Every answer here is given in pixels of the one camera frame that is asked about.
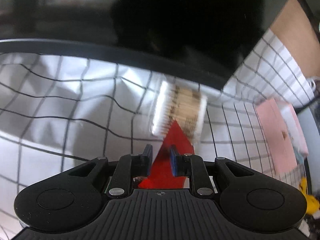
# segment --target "yellow object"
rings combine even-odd
[[[320,208],[320,203],[316,198],[312,195],[307,195],[307,179],[303,177],[300,182],[300,191],[305,196],[307,200],[307,211],[306,214],[313,215]]]

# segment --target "pink card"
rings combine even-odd
[[[297,166],[292,143],[280,110],[274,99],[256,107],[256,112],[269,145],[276,174],[289,172]]]
[[[292,146],[295,147],[300,154],[308,155],[308,147],[304,138],[297,114],[294,111],[292,104],[284,101],[276,101],[284,122],[287,125]]]

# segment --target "crosshair marking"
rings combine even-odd
[[[163,191],[159,191],[159,192],[157,192],[157,195],[159,195],[159,196],[163,196],[165,193],[163,192]]]

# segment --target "white fabric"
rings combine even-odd
[[[14,198],[25,186],[105,154],[110,161],[154,157],[161,139],[146,129],[162,74],[114,63],[35,54],[0,55],[0,238],[21,229]],[[253,108],[266,98],[302,106],[313,92],[288,50],[269,30],[223,91],[171,76],[208,96],[197,154],[236,160],[297,186],[303,166],[275,176]]]

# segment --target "red triangle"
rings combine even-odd
[[[140,188],[183,188],[185,177],[174,177],[171,171],[169,148],[175,144],[178,152],[194,154],[193,146],[174,121],[165,137],[159,153],[152,164],[150,176],[143,180]]]

